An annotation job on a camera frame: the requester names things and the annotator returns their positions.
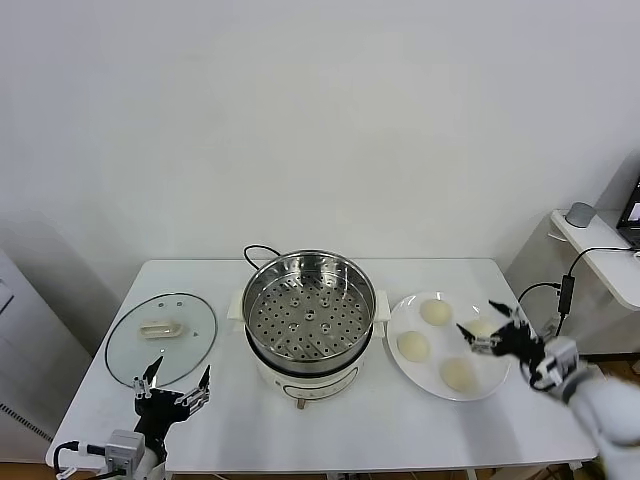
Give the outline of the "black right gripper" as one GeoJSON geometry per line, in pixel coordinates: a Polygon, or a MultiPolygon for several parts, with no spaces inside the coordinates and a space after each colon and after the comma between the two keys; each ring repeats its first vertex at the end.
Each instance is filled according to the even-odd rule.
{"type": "Polygon", "coordinates": [[[489,305],[507,321],[499,329],[490,322],[456,324],[463,338],[475,353],[493,353],[497,357],[511,355],[530,373],[545,358],[543,340],[534,334],[519,306],[510,306],[494,300],[489,305]]]}

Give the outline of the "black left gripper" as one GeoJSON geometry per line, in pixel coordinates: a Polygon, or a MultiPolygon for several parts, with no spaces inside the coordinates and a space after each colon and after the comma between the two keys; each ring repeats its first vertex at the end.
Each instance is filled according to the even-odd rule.
{"type": "Polygon", "coordinates": [[[198,385],[187,393],[152,389],[164,356],[147,366],[142,376],[133,378],[134,409],[139,420],[134,431],[144,436],[145,447],[163,450],[171,426],[186,421],[191,408],[201,408],[210,398],[210,365],[206,367],[198,385]]]}

